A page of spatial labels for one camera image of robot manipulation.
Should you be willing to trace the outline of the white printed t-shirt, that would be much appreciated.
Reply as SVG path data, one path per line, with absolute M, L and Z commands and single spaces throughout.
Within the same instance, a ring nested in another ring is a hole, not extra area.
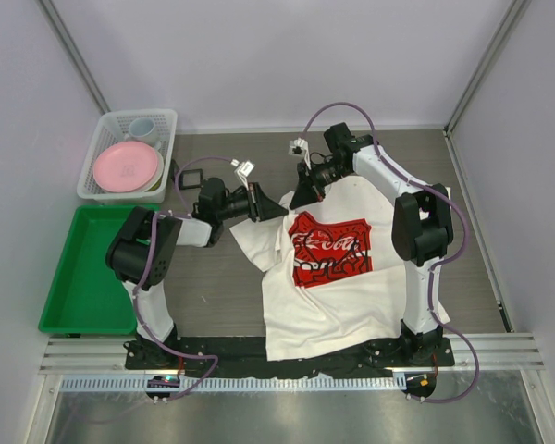
M 391 240 L 392 218 L 381 192 L 349 176 L 332 184 L 321 203 L 231 228 L 264 274 L 268 360 L 308 359 L 400 335 L 406 278 Z

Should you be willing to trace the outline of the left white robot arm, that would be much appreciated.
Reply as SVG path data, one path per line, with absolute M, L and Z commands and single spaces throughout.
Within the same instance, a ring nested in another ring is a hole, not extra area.
M 224 222 L 246 216 L 253 223 L 283 217 L 288 210 L 265 195 L 256 182 L 229 191 L 222 179 L 205 179 L 190 216 L 162 216 L 137 206 L 113 239 L 105 264 L 121 282 L 138 322 L 126 343 L 129 367 L 167 369 L 178 359 L 178 334 L 167 310 L 164 279 L 178 246 L 215 245 Z

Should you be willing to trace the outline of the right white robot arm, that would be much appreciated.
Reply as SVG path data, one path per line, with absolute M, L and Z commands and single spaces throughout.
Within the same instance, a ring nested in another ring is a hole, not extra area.
M 321 202 L 326 186 L 352 174 L 366 179 L 393 206 L 391 240 L 404 262 L 406 305 L 398 339 L 404 362 L 422 364 L 441 346 L 438 263 L 454 239 L 447 190 L 416 179 L 386 153 L 371 135 L 356 137 L 344 123 L 330 127 L 324 138 L 330 157 L 313 163 L 308 141 L 290 142 L 289 154 L 301 158 L 292 209 Z

